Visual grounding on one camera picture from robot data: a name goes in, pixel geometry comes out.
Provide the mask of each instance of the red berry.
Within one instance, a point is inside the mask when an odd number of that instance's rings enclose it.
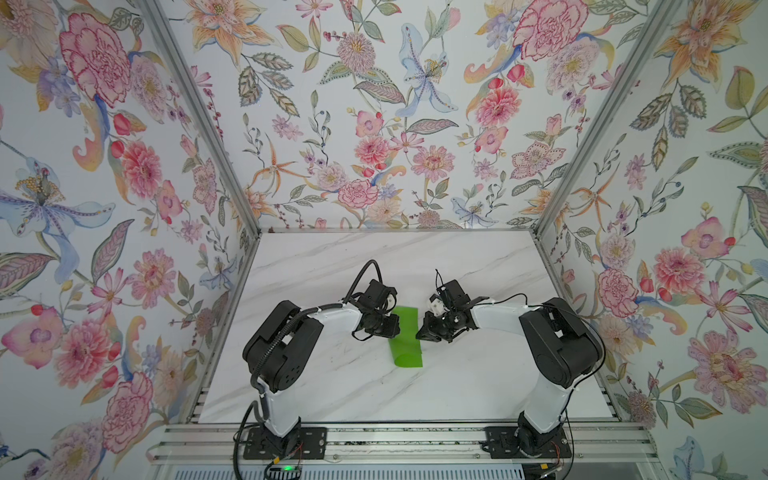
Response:
[[[123,156],[123,152],[125,151],[125,145],[123,145],[123,142],[117,140],[113,141],[112,145],[109,146],[110,152],[112,152],[112,157],[120,158]]]

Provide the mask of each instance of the green leaf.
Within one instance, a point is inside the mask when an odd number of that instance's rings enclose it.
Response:
[[[688,412],[686,412],[685,410],[683,410],[683,408],[682,408],[682,407],[680,407],[680,406],[679,406],[678,404],[676,404],[676,403],[674,404],[674,411],[675,411],[675,413],[677,413],[677,416],[679,416],[680,418],[682,418],[682,419],[683,419],[685,422],[688,422],[688,425],[690,425],[691,427],[693,427],[693,426],[694,426],[694,421],[693,421],[693,419],[690,417],[690,415],[688,415]]]
[[[389,17],[390,15],[394,15],[395,13],[401,12],[399,6],[389,2],[379,3],[376,7],[379,9],[379,12],[381,12],[382,15],[385,15],[387,17]]]
[[[177,283],[179,285],[179,293],[181,293],[181,295],[185,296],[186,298],[189,298],[190,283],[189,280],[187,280],[187,278],[181,272],[179,272]]]
[[[741,110],[750,102],[755,91],[755,77],[744,67],[733,67],[733,77],[725,91],[725,105],[732,110]]]
[[[704,118],[707,116],[707,100],[698,88],[691,85],[681,85],[680,101],[683,102],[685,111],[694,118]]]
[[[680,400],[679,405],[695,419],[704,420],[723,413],[709,402],[694,397]]]
[[[120,255],[123,253],[123,247],[125,247],[128,228],[133,222],[134,219],[132,218],[120,222],[112,229],[109,237],[104,239],[104,241],[96,247],[94,256],[91,259],[91,276],[93,277],[94,284],[96,284],[98,279],[108,272],[120,259]]]
[[[310,43],[306,39],[306,36],[296,27],[291,25],[278,25],[277,29],[283,34],[283,38],[286,39],[286,43],[293,50],[299,53],[310,49]]]
[[[326,69],[326,72],[320,79],[320,84],[325,85],[326,83],[334,81],[337,78],[349,77],[351,74],[352,71],[346,65],[344,65],[341,61],[336,61]]]
[[[760,158],[762,147],[762,144],[754,141],[743,141],[707,153],[712,158],[729,160],[744,168],[758,168],[763,162]]]
[[[761,295],[748,295],[742,293],[739,297],[744,300],[747,306],[752,310],[752,315],[760,328],[768,333],[768,298]]]
[[[732,131],[733,129],[739,127],[742,123],[747,121],[747,117],[741,117],[739,115],[734,115],[733,117],[724,118],[720,122],[718,122],[717,125],[714,127],[710,127],[707,129],[707,131],[714,132],[716,134],[722,134],[727,131]]]
[[[584,237],[588,237],[588,236],[590,236],[590,235],[595,235],[595,233],[594,233],[594,230],[592,230],[592,229],[591,229],[591,228],[589,228],[589,227],[582,227],[582,228],[580,228],[580,229],[576,230],[576,234],[577,234],[579,237],[582,237],[582,238],[584,238]]]
[[[659,414],[659,420],[661,420],[664,426],[669,428],[670,414],[662,402],[656,402],[656,413]]]
[[[382,31],[379,29],[379,26],[376,23],[371,22],[370,20],[363,22],[362,29],[365,30],[366,34],[373,40],[384,42]]]
[[[117,7],[112,11],[112,17],[109,19],[109,26],[117,31],[125,30],[131,26],[131,17],[133,14],[127,8]]]
[[[750,117],[754,117],[760,113],[765,107],[768,107],[768,86],[766,86],[755,98],[755,103],[752,105],[752,111]]]

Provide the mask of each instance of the orange lily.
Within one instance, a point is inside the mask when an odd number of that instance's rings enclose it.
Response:
[[[578,210],[579,208],[583,208],[583,210],[575,215],[571,215],[571,217],[578,217],[579,215],[584,215],[589,211],[590,208],[592,208],[592,205],[594,205],[594,209],[598,212],[598,223],[600,224],[600,228],[603,231],[605,231],[605,228],[603,228],[603,219],[600,216],[600,204],[608,205],[608,208],[611,208],[611,204],[603,200],[603,197],[601,197],[600,194],[602,194],[603,190],[605,190],[608,187],[608,185],[611,183],[611,180],[614,179],[614,176],[618,171],[619,171],[619,168],[617,165],[616,170],[614,170],[614,173],[611,175],[611,178],[609,178],[608,181],[605,182],[605,184],[602,187],[600,187],[600,189],[597,192],[593,192],[588,188],[579,188],[578,190],[573,192],[571,195],[575,195],[581,192],[581,199],[586,200],[587,203],[581,205],[580,207],[576,207],[576,210]]]
[[[295,164],[296,163],[295,161],[286,162],[284,164],[278,164],[277,153],[275,153],[275,146],[272,145],[272,140],[270,140],[269,137],[267,137],[266,139],[270,142],[270,150],[272,151],[272,164],[267,168],[263,168],[257,171],[253,175],[253,181],[250,182],[250,185],[248,187],[252,187],[253,184],[256,183],[256,180],[259,178],[259,175],[264,174],[266,176],[268,174],[269,175],[274,174],[275,178],[277,179],[277,188],[275,188],[275,191],[272,193],[272,196],[274,197],[277,191],[280,189],[280,172],[283,172],[284,174],[293,175],[294,177],[298,177],[298,178],[308,178],[308,177],[305,177],[304,175],[295,174],[292,171],[286,169],[288,165]]]

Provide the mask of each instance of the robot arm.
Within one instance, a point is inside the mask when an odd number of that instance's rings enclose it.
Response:
[[[495,304],[486,297],[470,300],[456,280],[438,288],[431,298],[417,338],[453,341],[478,328],[523,335],[531,348],[539,377],[518,419],[521,449],[537,455],[562,429],[562,415],[576,384],[592,374],[603,356],[601,342],[559,298],[541,306]]]

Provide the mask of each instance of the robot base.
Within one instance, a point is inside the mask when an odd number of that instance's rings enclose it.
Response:
[[[272,460],[287,456],[301,445],[301,452],[296,452],[294,458],[304,460],[323,460],[326,454],[326,436],[328,429],[323,427],[307,428],[300,423],[284,438],[275,436],[263,425],[252,427],[248,431],[243,450],[245,460]]]

